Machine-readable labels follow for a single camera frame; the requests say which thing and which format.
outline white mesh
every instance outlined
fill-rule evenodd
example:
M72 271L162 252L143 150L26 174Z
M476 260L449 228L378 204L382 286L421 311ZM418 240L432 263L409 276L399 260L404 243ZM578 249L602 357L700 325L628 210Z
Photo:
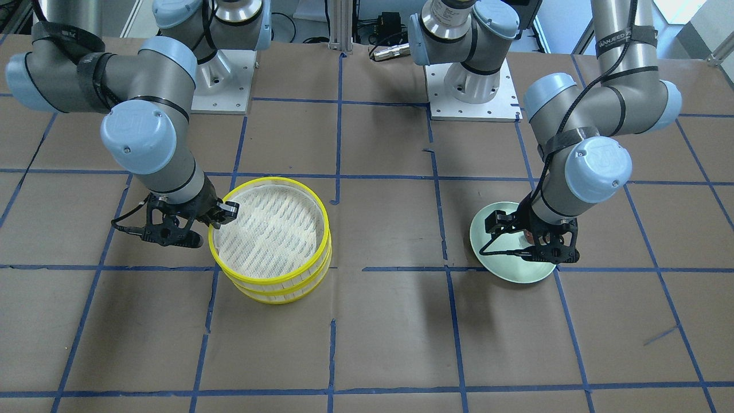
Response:
M245 187L234 222L214 232L219 258L243 276L270 279L297 270L316 254L324 217L313 197L287 183Z

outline black strap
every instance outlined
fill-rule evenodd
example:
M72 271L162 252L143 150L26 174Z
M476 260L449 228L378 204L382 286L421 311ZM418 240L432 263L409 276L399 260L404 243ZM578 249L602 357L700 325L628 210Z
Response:
M171 102L168 99L159 98L158 96L135 96L134 98L130 99L132 101L149 101L153 103L160 103L164 104L168 107L172 107L173 109L176 109L179 113L181 113L185 118L186 122L189 122L189 114L186 112L186 110L183 107L178 106L177 104Z
M597 57L629 42L646 43L658 46L658 31L653 26L632 26L619 30L599 40L596 44Z
M616 87L613 86L606 86L609 89L611 89L615 95L617 95L617 99L619 99L619 110L621 113L619 114L619 123L617 124L617 128L614 130L614 132L611 133L609 136L614 136L619 132L619 130L622 128L622 125L625 124L625 118L627 117L627 104L625 103L625 98L622 96L622 94L617 90Z
M555 154L569 146L574 146L582 140L593 136L599 136L599 129L596 129L593 126L571 129L570 131L559 133L547 140L544 146L538 145L538 153L543 159L543 162L547 162L547 158L551 154Z

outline light blue joint cap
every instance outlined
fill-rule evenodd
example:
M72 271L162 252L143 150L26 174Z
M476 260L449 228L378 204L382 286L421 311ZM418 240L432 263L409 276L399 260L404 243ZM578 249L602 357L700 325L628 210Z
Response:
M176 130L168 115L149 101L124 101L100 126L102 142L121 167L149 175L168 165L176 150Z
M528 118L532 119L545 104L572 86L576 82L568 73L553 73L536 80L523 96Z
M30 73L26 68L26 54L15 54L5 66L5 82L14 98L33 110L41 112L60 113L46 98L41 95L33 84Z
M577 144L566 159L566 183L587 204L610 199L632 176L632 158L616 140L590 137Z
M185 44L171 37L155 36L143 42L140 50L157 51L168 57L178 63L196 82L196 56Z
M515 9L500 0L479 0L474 4L474 17L479 24L506 40L514 40L520 27Z
M413 56L413 62L419 66L427 66L431 62L428 60L426 38L423 36L421 23L418 19L417 14L410 15L410 22L408 23L408 46L410 47L410 55Z
M680 114L680 108L683 107L683 97L680 95L680 91L675 86L675 83L668 82L667 80L661 80L661 82L668 89L668 104L665 105L665 110L660 115L660 119L646 132L658 131L675 122L675 119Z
M270 34L272 33L270 20L270 0L263 0L263 20L260 22L260 35L254 50L265 50L270 47Z
M155 0L153 16L161 29L178 26L201 7L202 0Z

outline floor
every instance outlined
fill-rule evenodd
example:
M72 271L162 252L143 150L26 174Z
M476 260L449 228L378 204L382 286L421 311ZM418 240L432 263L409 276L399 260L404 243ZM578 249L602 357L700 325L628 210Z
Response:
M29 48L2 37L0 67ZM244 297L205 248L113 234L145 190L98 139L101 115L31 112L0 82L0 412L734 412L720 71L660 61L683 114L619 138L632 181L579 219L581 261L521 286L484 270L467 235L539 178L525 113L431 122L422 69L366 53L276 43L246 118L192 116L220 195L274 174L327 204L333 268L284 306ZM588 56L509 66L519 93L598 74Z

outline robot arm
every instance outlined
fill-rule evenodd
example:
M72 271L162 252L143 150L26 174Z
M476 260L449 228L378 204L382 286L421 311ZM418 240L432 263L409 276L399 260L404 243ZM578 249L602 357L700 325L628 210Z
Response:
M470 104L495 97L500 69L520 19L500 0L428 0L410 16L410 54L417 65L455 62L444 83Z
M592 0L592 11L603 75L583 90L565 73L530 86L524 101L545 161L541 182L516 212L495 211L485 221L493 240L524 230L534 245L487 253L487 244L482 255L577 262L576 217L612 197L632 173L629 153L610 137L662 129L680 112L680 92L659 79L650 0ZM602 87L592 89L597 82Z
M109 113L104 145L151 192L142 228L116 229L160 245L197 248L194 220L218 226L237 205L222 203L186 145L196 58L168 37L146 40L137 56L104 52L99 37L78 27L40 21L33 52L16 54L6 68L13 95L31 109ZM153 211L164 219L153 223ZM188 222L180 227L178 218Z

